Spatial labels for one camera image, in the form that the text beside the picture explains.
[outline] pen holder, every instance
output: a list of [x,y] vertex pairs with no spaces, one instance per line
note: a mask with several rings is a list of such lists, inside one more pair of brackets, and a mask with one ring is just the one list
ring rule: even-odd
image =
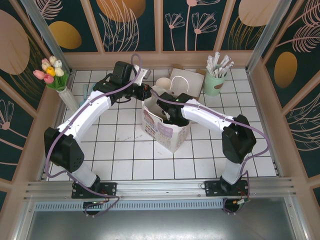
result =
[[220,90],[225,82],[226,75],[221,78],[212,76],[208,71],[206,71],[203,85],[203,92],[208,96],[214,97],[220,93]]

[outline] white tulip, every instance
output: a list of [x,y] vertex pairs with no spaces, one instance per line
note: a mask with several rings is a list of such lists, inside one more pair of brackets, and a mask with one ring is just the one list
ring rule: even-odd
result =
[[55,56],[51,56],[49,58],[49,62],[51,63],[51,65],[53,66],[55,64],[55,62],[57,61],[58,59],[55,57]]
[[51,67],[51,65],[47,62],[44,62],[41,64],[41,67],[42,67],[43,71],[47,71],[47,68]]
[[55,61],[55,63],[53,64],[54,68],[62,68],[62,62],[61,60],[57,60]]

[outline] flower vase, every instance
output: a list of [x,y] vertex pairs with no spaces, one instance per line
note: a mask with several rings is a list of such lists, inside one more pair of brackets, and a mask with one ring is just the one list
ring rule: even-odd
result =
[[65,89],[62,91],[57,91],[57,93],[70,111],[75,113],[78,110],[79,104],[67,87],[65,87]]

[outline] stainless steel surface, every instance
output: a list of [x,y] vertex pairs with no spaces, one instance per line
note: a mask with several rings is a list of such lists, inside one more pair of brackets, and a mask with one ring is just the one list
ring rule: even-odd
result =
[[221,209],[35,212],[28,240],[294,240],[283,199],[255,199],[237,215]]
[[[116,195],[121,196],[122,200],[208,199],[202,189],[204,181],[206,179],[118,181]],[[71,192],[71,181],[30,182],[24,199],[34,202],[83,201],[82,199],[71,199]],[[294,194],[295,189],[289,177],[250,178],[251,198],[287,197]]]
[[279,24],[281,23],[283,16],[286,14],[291,0],[279,0],[278,4],[270,17],[268,24],[265,26],[258,42],[256,43],[252,55],[247,64],[248,72],[252,72],[255,68],[257,62],[261,58],[262,53],[266,49],[269,41],[273,37],[275,31],[277,30]]

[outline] artificial flower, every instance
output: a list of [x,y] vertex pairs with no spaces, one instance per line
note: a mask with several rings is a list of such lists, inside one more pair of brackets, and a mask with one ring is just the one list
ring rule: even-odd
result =
[[51,63],[52,66],[55,64],[55,62],[56,62],[57,60],[58,60],[58,59],[57,59],[55,56],[49,57],[49,61],[50,61],[50,63]]
[[44,61],[41,64],[41,67],[42,67],[43,71],[47,71],[47,68],[51,67],[51,65],[50,65],[50,63],[47,63],[46,61]]
[[46,58],[42,59],[42,60],[41,60],[41,63],[42,63],[42,64],[43,64],[43,63],[48,63],[48,64],[50,64],[49,60],[46,59]]
[[48,68],[46,69],[46,73],[47,73],[47,74],[50,74],[52,77],[54,77],[54,76],[56,75],[55,69],[54,69],[52,66],[50,66],[50,67],[48,67]]
[[65,72],[61,69],[61,67],[55,67],[54,71],[55,71],[55,75],[57,75],[58,77],[62,77],[65,74]]
[[53,64],[54,68],[62,68],[62,62],[61,60],[57,60],[55,61],[55,63]]
[[37,79],[40,79],[40,80],[43,80],[44,77],[45,77],[45,73],[43,71],[40,71],[40,70],[34,70],[33,71],[33,75],[35,75],[35,77]]
[[54,77],[53,76],[51,76],[50,74],[48,74],[48,73],[46,73],[45,75],[44,75],[44,82],[46,83],[46,84],[52,84],[53,82],[54,82]]

